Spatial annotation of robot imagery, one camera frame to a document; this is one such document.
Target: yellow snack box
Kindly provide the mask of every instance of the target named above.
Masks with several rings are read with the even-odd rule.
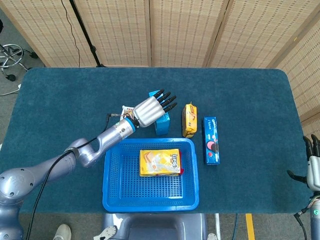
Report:
[[[178,176],[182,174],[179,149],[140,150],[140,176]]]
[[[186,104],[182,111],[182,135],[192,138],[197,131],[197,107]]]

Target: dark teal tablecloth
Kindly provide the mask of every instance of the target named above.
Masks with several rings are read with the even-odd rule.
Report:
[[[290,85],[276,69],[227,68],[35,68],[24,77],[0,151],[0,172],[28,167],[61,154],[76,139],[91,139],[107,113],[135,106],[148,92],[177,96],[169,134],[181,137],[181,112],[198,107],[192,138],[199,175],[199,213],[296,212],[311,194],[287,169],[307,170],[302,129]],[[200,122],[217,117],[220,165],[204,164]],[[112,119],[110,126],[118,119]],[[154,128],[132,138],[155,138]],[[46,186],[39,212],[104,212],[102,159],[89,169]],[[25,201],[30,212],[38,191]]]

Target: shoe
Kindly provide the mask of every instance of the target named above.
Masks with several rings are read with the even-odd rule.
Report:
[[[68,225],[62,224],[56,230],[53,240],[71,240],[71,229]]]

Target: robot finger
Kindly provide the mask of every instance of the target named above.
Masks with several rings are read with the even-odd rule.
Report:
[[[171,104],[170,106],[167,106],[167,107],[164,108],[163,110],[164,110],[165,113],[167,113],[167,112],[169,112],[171,109],[173,109],[176,105],[177,105],[177,103],[175,102],[175,103]]]
[[[313,134],[311,134],[311,138],[313,140],[313,154],[317,157],[320,157],[320,141]]]
[[[163,100],[165,100],[169,95],[171,94],[171,92],[167,92],[166,94],[164,94],[162,97],[160,97],[158,99],[158,102],[161,103]]]
[[[305,142],[306,158],[307,158],[307,161],[309,161],[309,158],[314,155],[314,152],[312,149],[312,143],[310,139],[307,138],[306,136],[303,136],[303,140]]]
[[[153,95],[156,99],[164,92],[165,90],[162,88],[160,89],[155,95]]]
[[[164,103],[161,104],[162,107],[167,106],[169,103],[171,103],[173,100],[175,100],[177,98],[177,96],[173,96],[171,98],[169,98],[167,101],[165,101]]]

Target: robotic hand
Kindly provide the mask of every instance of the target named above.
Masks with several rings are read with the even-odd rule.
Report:
[[[309,204],[294,217],[303,229],[304,239],[307,239],[306,231],[300,220],[300,215],[310,209],[311,217],[311,239],[320,240],[320,141],[315,135],[311,135],[313,143],[306,136],[303,137],[306,149],[307,174],[306,176],[295,175],[288,170],[289,176],[298,182],[302,182],[313,191]]]
[[[141,102],[126,115],[126,118],[94,138],[99,144],[98,151],[94,151],[90,145],[92,140],[81,138],[74,141],[61,156],[33,167],[14,168],[0,174],[0,240],[23,239],[19,211],[24,199],[38,185],[43,183],[42,190],[46,182],[68,175],[75,169],[76,162],[80,162],[85,168],[91,167],[108,149],[133,134],[137,128],[148,127],[174,108],[176,103],[169,104],[176,96],[166,99],[170,92],[161,96],[163,92],[164,89],[161,89],[154,96]]]

